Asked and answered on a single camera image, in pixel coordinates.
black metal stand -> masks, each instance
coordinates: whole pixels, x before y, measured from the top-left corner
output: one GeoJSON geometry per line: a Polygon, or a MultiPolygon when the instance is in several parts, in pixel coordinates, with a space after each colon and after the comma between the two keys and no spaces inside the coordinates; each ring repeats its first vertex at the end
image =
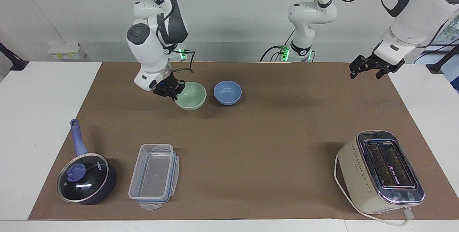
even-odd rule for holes
{"type": "Polygon", "coordinates": [[[459,44],[457,44],[451,51],[449,51],[442,59],[440,59],[435,64],[426,64],[429,71],[435,75],[442,75],[443,72],[441,71],[441,67],[445,64],[449,59],[451,59],[454,55],[459,53],[459,44]]]}
{"type": "Polygon", "coordinates": [[[10,68],[10,71],[22,71],[28,64],[28,61],[21,59],[21,57],[11,52],[2,43],[0,43],[0,52],[8,57],[8,59],[10,59],[10,61],[13,63],[13,67],[10,68]]]}

pan handle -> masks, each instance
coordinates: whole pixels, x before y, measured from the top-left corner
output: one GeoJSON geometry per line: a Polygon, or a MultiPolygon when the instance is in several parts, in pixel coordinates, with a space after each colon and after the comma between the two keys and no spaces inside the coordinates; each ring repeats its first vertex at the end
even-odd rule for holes
{"type": "Polygon", "coordinates": [[[81,137],[80,123],[77,119],[70,121],[70,131],[72,131],[72,139],[74,140],[75,153],[77,156],[87,153],[85,144],[81,137]]]}

bowl rim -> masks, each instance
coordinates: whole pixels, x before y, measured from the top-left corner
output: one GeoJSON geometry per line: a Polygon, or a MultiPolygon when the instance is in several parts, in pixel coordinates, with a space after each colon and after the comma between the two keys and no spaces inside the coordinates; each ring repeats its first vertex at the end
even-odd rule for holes
{"type": "Polygon", "coordinates": [[[182,105],[178,104],[177,100],[176,100],[175,103],[177,104],[177,106],[180,106],[183,109],[191,109],[191,108],[196,108],[196,107],[202,105],[205,102],[205,99],[207,98],[207,90],[205,90],[205,87],[202,84],[197,83],[195,81],[187,81],[187,82],[185,82],[185,87],[186,87],[187,83],[194,83],[194,84],[199,85],[201,88],[203,88],[204,89],[204,99],[202,100],[201,103],[197,104],[196,106],[182,106],[182,105]]]}
{"type": "Polygon", "coordinates": [[[239,85],[237,82],[235,81],[232,81],[232,80],[223,80],[223,81],[220,81],[217,83],[217,85],[215,85],[215,87],[213,87],[213,96],[220,102],[220,103],[225,103],[225,104],[234,104],[236,103],[237,101],[239,101],[239,99],[241,99],[241,96],[242,96],[242,88],[241,88],[241,85],[239,85]],[[230,83],[234,83],[236,84],[239,89],[241,90],[241,93],[239,94],[239,96],[236,98],[236,100],[233,100],[233,101],[223,101],[223,100],[220,100],[219,98],[217,98],[217,95],[215,95],[215,89],[217,88],[218,85],[220,85],[221,83],[223,82],[230,82],[230,83]]]}

bowl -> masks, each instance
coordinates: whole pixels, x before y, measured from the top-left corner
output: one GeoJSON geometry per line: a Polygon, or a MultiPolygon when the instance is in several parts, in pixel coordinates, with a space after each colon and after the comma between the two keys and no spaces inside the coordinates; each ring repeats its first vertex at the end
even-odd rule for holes
{"type": "Polygon", "coordinates": [[[231,106],[241,98],[242,88],[234,81],[225,80],[213,88],[213,95],[220,104],[231,106]]]}
{"type": "Polygon", "coordinates": [[[193,111],[204,104],[206,97],[205,88],[197,82],[190,81],[185,83],[185,88],[182,93],[177,95],[175,103],[182,109],[193,111]]]}

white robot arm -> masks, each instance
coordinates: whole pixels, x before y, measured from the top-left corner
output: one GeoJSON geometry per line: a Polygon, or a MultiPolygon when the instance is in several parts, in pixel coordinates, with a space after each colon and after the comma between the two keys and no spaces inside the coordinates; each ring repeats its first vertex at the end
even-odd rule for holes
{"type": "Polygon", "coordinates": [[[295,33],[289,44],[290,57],[306,59],[315,36],[315,31],[310,25],[330,23],[336,18],[336,14],[333,0],[314,0],[292,5],[288,19],[295,26],[295,33]]]}
{"type": "Polygon", "coordinates": [[[174,77],[167,54],[188,36],[177,0],[139,1],[134,4],[133,12],[137,20],[129,28],[126,39],[141,63],[134,82],[144,90],[176,100],[185,82],[174,77]]]}
{"type": "Polygon", "coordinates": [[[360,55],[349,65],[351,79],[360,72],[370,69],[380,69],[376,74],[377,79],[389,72],[396,72],[405,63],[403,58],[428,37],[435,32],[438,33],[459,8],[459,0],[381,0],[381,2],[395,20],[371,56],[360,55]]]}

